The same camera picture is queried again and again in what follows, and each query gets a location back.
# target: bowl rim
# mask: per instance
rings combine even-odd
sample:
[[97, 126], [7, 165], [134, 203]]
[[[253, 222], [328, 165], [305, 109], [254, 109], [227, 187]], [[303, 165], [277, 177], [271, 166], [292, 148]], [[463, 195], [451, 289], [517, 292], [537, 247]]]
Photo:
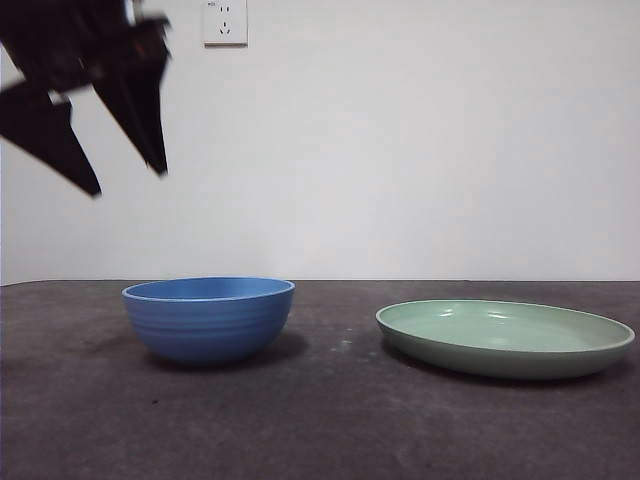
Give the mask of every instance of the bowl rim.
[[[283, 284], [282, 289], [276, 290], [269, 293], [263, 293], [260, 295], [238, 295], [235, 297], [209, 297], [209, 298], [162, 298], [162, 297], [145, 297], [142, 295], [134, 295], [130, 293], [130, 290], [136, 287], [142, 287], [145, 285], [152, 285], [155, 283], [170, 283], [177, 282], [183, 280], [207, 280], [207, 279], [216, 279], [216, 280], [273, 280], [276, 282], [280, 282]], [[219, 276], [219, 277], [185, 277], [185, 278], [171, 278], [167, 280], [154, 280], [151, 282], [143, 282], [137, 283], [135, 285], [130, 285], [122, 290], [122, 296], [125, 298], [130, 298], [133, 300], [141, 300], [148, 302], [169, 302], [169, 303], [197, 303], [197, 302], [228, 302], [234, 300], [249, 300], [253, 298], [263, 298], [270, 297], [272, 295], [279, 295], [281, 293], [286, 293], [294, 290], [296, 288], [295, 283], [289, 280], [282, 280], [280, 278], [272, 278], [272, 277], [247, 277], [247, 276]]]

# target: plate rim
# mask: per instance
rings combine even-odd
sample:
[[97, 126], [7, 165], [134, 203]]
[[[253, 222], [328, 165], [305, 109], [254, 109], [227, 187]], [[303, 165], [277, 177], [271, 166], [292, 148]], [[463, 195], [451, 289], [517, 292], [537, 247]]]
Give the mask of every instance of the plate rim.
[[[500, 303], [500, 304], [507, 304], [507, 305], [520, 305], [520, 306], [529, 306], [529, 307], [538, 307], [538, 308], [549, 308], [552, 310], [560, 310], [560, 311], [565, 311], [565, 312], [572, 312], [572, 313], [579, 313], [581, 315], [587, 315], [587, 316], [591, 316], [591, 317], [596, 317], [602, 320], [605, 320], [608, 323], [612, 323], [615, 325], [618, 325], [620, 327], [623, 328], [623, 330], [625, 330], [627, 332], [627, 338], [624, 340], [621, 340], [620, 342], [615, 342], [615, 343], [609, 343], [609, 344], [605, 344], [603, 346], [600, 347], [593, 347], [593, 348], [583, 348], [583, 349], [579, 349], [579, 350], [523, 350], [523, 349], [514, 349], [514, 348], [493, 348], [493, 347], [482, 347], [482, 346], [478, 346], [478, 345], [468, 345], [468, 344], [464, 344], [464, 343], [455, 343], [455, 342], [443, 342], [442, 340], [435, 340], [433, 338], [429, 338], [429, 337], [421, 337], [419, 335], [413, 335], [411, 333], [406, 333], [406, 332], [402, 332], [400, 330], [398, 330], [397, 328], [394, 328], [393, 326], [389, 325], [387, 322], [385, 322], [384, 320], [382, 320], [382, 318], [380, 318], [380, 315], [385, 312], [386, 310], [390, 310], [392, 308], [396, 308], [396, 307], [400, 307], [403, 305], [411, 305], [411, 304], [415, 304], [415, 303], [436, 303], [436, 302], [474, 302], [474, 303]], [[595, 313], [590, 313], [590, 312], [584, 312], [581, 310], [574, 310], [571, 308], [564, 308], [564, 307], [556, 307], [553, 305], [544, 305], [544, 304], [540, 304], [540, 303], [527, 303], [527, 302], [510, 302], [510, 301], [504, 301], [504, 300], [486, 300], [486, 299], [471, 299], [471, 298], [465, 298], [465, 299], [445, 299], [445, 298], [438, 298], [438, 299], [430, 299], [430, 300], [412, 300], [409, 302], [400, 302], [400, 303], [394, 303], [393, 305], [387, 305], [386, 307], [383, 307], [381, 309], [379, 309], [376, 312], [376, 320], [378, 322], [378, 325], [383, 326], [389, 330], [392, 330], [395, 333], [399, 333], [401, 335], [405, 335], [407, 337], [413, 338], [413, 339], [417, 339], [417, 340], [426, 340], [429, 342], [433, 342], [433, 343], [438, 343], [441, 345], [447, 345], [447, 346], [454, 346], [454, 347], [464, 347], [464, 348], [473, 348], [473, 349], [478, 349], [478, 350], [485, 350], [485, 351], [490, 351], [490, 352], [509, 352], [509, 353], [530, 353], [530, 354], [576, 354], [576, 353], [589, 353], [589, 352], [600, 352], [600, 351], [609, 351], [609, 350], [614, 350], [617, 348], [621, 348], [621, 347], [626, 347], [628, 345], [630, 345], [631, 343], [633, 343], [633, 341], [635, 340], [635, 332], [634, 330], [629, 327], [628, 325], [622, 323], [622, 322], [618, 322], [617, 320], [613, 320], [612, 318], [608, 318], [602, 315], [598, 315]]]

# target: green plate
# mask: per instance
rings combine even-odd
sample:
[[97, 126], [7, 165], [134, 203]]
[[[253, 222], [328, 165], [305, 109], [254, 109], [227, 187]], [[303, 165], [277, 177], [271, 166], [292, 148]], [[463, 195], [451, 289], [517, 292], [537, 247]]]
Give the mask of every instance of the green plate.
[[400, 303], [376, 314], [388, 341], [434, 365], [490, 377], [569, 378], [619, 360], [635, 337], [614, 320], [485, 300]]

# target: bowl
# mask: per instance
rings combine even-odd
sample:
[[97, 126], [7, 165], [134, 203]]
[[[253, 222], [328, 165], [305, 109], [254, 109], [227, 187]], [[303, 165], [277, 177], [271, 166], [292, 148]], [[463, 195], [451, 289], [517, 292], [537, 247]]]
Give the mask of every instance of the bowl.
[[122, 296], [149, 350], [183, 364], [215, 365], [269, 345], [287, 320], [294, 289], [273, 278], [208, 277], [142, 283]]

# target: table surface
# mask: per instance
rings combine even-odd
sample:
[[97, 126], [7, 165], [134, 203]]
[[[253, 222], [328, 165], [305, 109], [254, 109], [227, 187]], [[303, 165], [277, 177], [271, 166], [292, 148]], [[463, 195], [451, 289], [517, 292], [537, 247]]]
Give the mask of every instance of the table surface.
[[234, 366], [149, 354], [132, 281], [2, 288], [5, 480], [640, 478], [639, 348], [581, 379], [449, 372], [382, 341], [430, 298], [557, 305], [640, 331], [640, 282], [301, 281], [283, 333]]

